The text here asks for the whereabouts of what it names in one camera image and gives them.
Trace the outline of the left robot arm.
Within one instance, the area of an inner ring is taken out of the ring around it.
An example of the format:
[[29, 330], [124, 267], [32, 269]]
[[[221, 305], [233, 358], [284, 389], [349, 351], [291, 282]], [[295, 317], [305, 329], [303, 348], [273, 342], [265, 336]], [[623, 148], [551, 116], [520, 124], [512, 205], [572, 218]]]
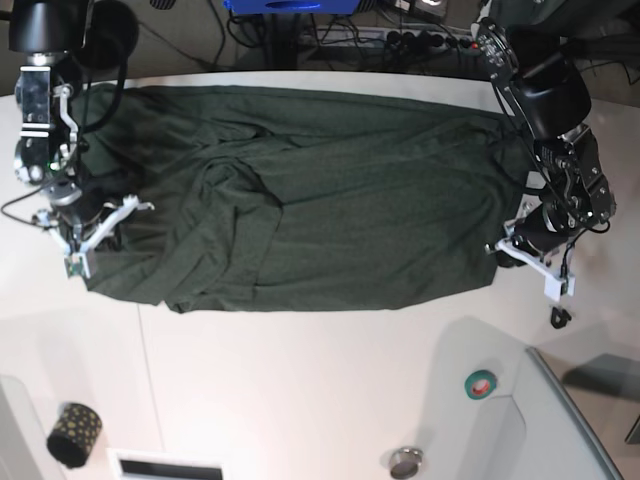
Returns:
[[495, 96], [544, 182], [529, 190], [539, 206], [507, 229], [511, 260], [523, 253], [543, 262], [560, 247], [572, 250], [584, 232], [606, 233], [616, 203], [586, 123], [591, 97], [570, 46], [490, 17], [479, 19], [475, 41]]

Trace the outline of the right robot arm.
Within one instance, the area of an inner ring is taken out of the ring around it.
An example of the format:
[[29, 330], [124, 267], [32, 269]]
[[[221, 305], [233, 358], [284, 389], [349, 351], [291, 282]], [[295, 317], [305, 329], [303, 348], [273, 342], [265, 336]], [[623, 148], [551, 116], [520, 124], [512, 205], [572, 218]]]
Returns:
[[[139, 36], [136, 15], [122, 1], [16, 1], [4, 17], [10, 50], [26, 57], [14, 90], [22, 115], [15, 174], [46, 196], [55, 219], [90, 225], [102, 214], [108, 181], [83, 165], [84, 137], [119, 107]], [[93, 75], [110, 71], [118, 77], [105, 113], [75, 117], [73, 101], [88, 97]]]

